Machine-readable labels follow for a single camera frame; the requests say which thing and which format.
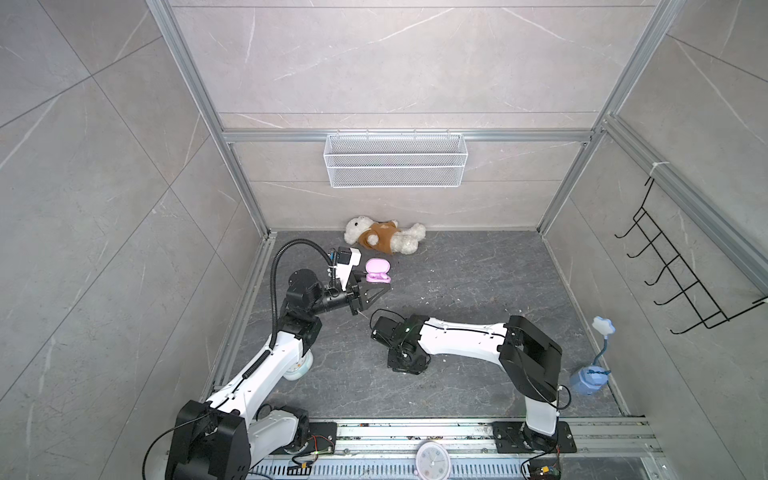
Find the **brown shirt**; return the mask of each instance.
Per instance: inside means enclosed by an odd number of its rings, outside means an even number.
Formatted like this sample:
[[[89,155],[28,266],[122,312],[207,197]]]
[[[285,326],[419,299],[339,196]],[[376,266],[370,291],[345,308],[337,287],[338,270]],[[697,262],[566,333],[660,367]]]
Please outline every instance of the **brown shirt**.
[[[395,225],[395,222],[392,221],[386,223],[374,223],[368,230],[362,232],[360,238],[357,239],[357,241],[359,241],[360,244],[365,248],[378,250],[379,252],[388,253],[391,255],[392,248],[389,245],[389,242],[392,240],[392,235],[399,231],[400,229]],[[376,245],[371,245],[368,243],[368,235],[371,233],[375,233],[379,236],[379,242]]]

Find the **vent grille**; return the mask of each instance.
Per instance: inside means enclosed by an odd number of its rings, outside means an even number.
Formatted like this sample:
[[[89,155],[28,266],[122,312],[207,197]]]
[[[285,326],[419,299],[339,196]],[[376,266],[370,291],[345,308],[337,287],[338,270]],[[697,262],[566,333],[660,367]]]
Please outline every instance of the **vent grille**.
[[[476,478],[523,478],[520,458],[451,458],[452,480]],[[290,460],[273,460],[272,465],[257,465],[253,471],[269,475],[275,480],[403,480],[418,478],[414,461],[410,458],[329,458],[307,470],[290,471]],[[263,479],[249,475],[249,480]]]

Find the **gray marble floor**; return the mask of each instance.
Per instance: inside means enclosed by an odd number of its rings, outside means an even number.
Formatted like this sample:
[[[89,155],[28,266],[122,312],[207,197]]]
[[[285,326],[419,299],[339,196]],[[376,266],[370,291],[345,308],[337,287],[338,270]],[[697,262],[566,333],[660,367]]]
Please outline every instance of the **gray marble floor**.
[[[304,237],[324,248],[343,245],[341,232],[281,232],[279,247]],[[363,250],[363,260],[374,257]],[[392,290],[377,307],[451,322],[497,323],[511,314],[527,317],[563,348],[561,382],[594,357],[584,328],[536,232],[428,232],[410,256],[381,256],[392,264]],[[315,250],[292,247],[277,275],[282,302],[288,276],[300,267],[325,275]],[[270,332],[268,284],[262,284],[246,328],[235,372],[248,363]],[[520,416],[523,396],[497,366],[477,359],[435,356],[419,376],[386,367],[386,348],[370,339],[368,320],[348,310],[322,315],[312,351],[314,366],[301,379],[281,379],[268,398],[304,408],[314,417]],[[619,416],[609,389],[575,396],[563,416]]]

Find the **black wall hook rack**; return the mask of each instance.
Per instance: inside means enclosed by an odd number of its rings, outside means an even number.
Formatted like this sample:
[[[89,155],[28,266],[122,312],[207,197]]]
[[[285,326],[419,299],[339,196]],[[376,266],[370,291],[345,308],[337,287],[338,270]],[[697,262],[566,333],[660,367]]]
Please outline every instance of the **black wall hook rack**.
[[[691,330],[693,328],[696,328],[699,325],[704,325],[704,327],[707,328],[707,329],[713,329],[714,327],[716,327],[718,325],[721,325],[721,324],[723,324],[725,322],[729,322],[732,319],[735,319],[739,315],[743,315],[744,313],[747,313],[750,310],[756,309],[758,306],[764,305],[766,303],[766,300],[768,300],[768,296],[765,296],[765,297],[763,297],[761,299],[755,300],[754,302],[752,302],[752,306],[750,306],[749,308],[746,308],[746,309],[738,312],[735,315],[728,316],[728,315],[725,314],[723,309],[720,307],[720,304],[718,304],[717,301],[710,294],[710,291],[707,290],[707,288],[704,286],[703,283],[701,283],[701,280],[696,275],[696,272],[694,272],[694,269],[692,269],[690,267],[690,265],[688,265],[688,262],[683,258],[683,256],[680,255],[680,251],[677,250],[677,247],[674,246],[674,243],[672,243],[671,240],[669,239],[669,237],[667,237],[667,234],[661,229],[661,227],[659,227],[658,223],[656,223],[656,220],[654,220],[654,218],[648,213],[648,211],[645,210],[645,201],[648,200],[648,194],[650,193],[650,189],[654,185],[654,179],[649,177],[648,180],[646,180],[645,184],[648,186],[648,189],[645,192],[645,197],[643,198],[643,203],[640,205],[640,208],[637,209],[637,212],[635,213],[635,215],[632,216],[632,220],[634,220],[634,222],[632,223],[632,226],[629,228],[629,230],[627,230],[627,232],[624,235],[614,235],[614,237],[616,237],[616,238],[624,238],[636,227],[643,234],[643,236],[645,237],[645,240],[647,240],[648,243],[645,245],[645,247],[643,247],[642,250],[640,250],[639,253],[637,253],[635,255],[630,255],[628,253],[627,257],[637,258],[640,255],[642,255],[643,252],[648,249],[648,247],[650,247],[651,249],[653,249],[654,252],[656,252],[656,254],[658,255],[659,259],[664,264],[664,266],[661,268],[661,271],[659,272],[658,276],[656,277],[656,280],[654,280],[653,282],[650,282],[650,283],[648,283],[647,280],[644,280],[645,284],[648,285],[648,286],[656,285],[656,283],[658,283],[658,281],[661,279],[661,276],[664,274],[664,271],[666,270],[672,276],[672,279],[677,284],[677,287],[680,288],[680,291],[678,293],[676,293],[672,298],[667,300],[666,302],[658,303],[656,300],[654,300],[654,303],[656,303],[659,306],[667,305],[669,302],[671,302],[672,300],[675,300],[676,298],[678,298],[679,296],[682,295],[682,296],[685,296],[685,299],[688,300],[688,303],[690,304],[691,308],[694,309],[694,312],[696,312],[696,315],[699,317],[699,322],[698,323],[695,323],[692,326],[689,326],[685,330],[681,330],[680,332],[675,332],[674,330],[670,329],[670,332],[672,332],[675,335],[680,335],[681,333],[688,332],[689,330]],[[657,233],[653,238],[651,238],[648,235],[648,233],[645,230],[643,230],[643,226],[640,225],[640,220],[642,220],[643,218],[647,218],[657,228],[657,230],[659,230],[659,233]],[[672,250],[674,250],[675,255],[674,255],[674,257],[672,257],[671,260],[668,260],[668,261],[665,260],[664,257],[661,255],[661,252],[659,252],[659,250],[656,248],[656,245],[654,245],[654,242],[656,240],[658,240],[660,237],[663,237],[667,241],[667,243],[670,244],[670,246],[672,247]],[[683,265],[685,266],[685,268],[693,276],[694,282],[692,284],[683,287],[683,285],[680,283],[680,280],[677,278],[677,276],[674,274],[674,272],[670,268],[670,265],[672,265],[672,263],[674,263],[677,260],[682,262]],[[712,304],[717,308],[717,311],[715,313],[713,313],[712,315],[709,315],[707,318],[703,318],[701,316],[701,313],[699,312],[699,309],[696,308],[696,305],[694,304],[693,300],[691,300],[690,297],[688,296],[688,290],[690,290],[692,287],[694,287],[696,285],[700,285],[701,286],[701,288],[704,290],[704,292],[707,294],[707,296],[712,301]],[[707,321],[708,320],[713,319],[713,318],[715,318],[718,315],[722,315],[723,319],[720,320],[717,323],[714,323],[713,325],[707,325]]]

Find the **mounting plate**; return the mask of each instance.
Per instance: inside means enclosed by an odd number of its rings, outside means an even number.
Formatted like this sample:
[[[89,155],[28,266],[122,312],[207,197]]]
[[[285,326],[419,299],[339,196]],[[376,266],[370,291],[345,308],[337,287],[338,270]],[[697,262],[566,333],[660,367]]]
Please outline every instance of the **mounting plate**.
[[[339,428],[338,424],[335,422],[310,422],[310,435],[322,435],[329,439],[333,444],[336,444],[336,430]],[[328,448],[327,442],[323,441],[323,444],[318,444],[318,447],[320,450]],[[310,447],[310,444],[307,442],[306,447],[304,447],[304,450],[302,452],[311,452],[315,449],[314,442],[312,443],[312,446]],[[283,447],[280,447],[276,450],[274,450],[270,455],[285,455],[286,451],[283,450]]]
[[[493,436],[498,453],[531,453],[533,450],[523,446],[520,433],[525,422],[493,422]],[[566,422],[558,422],[558,445],[560,453],[576,453],[576,443],[571,434],[571,427]]]

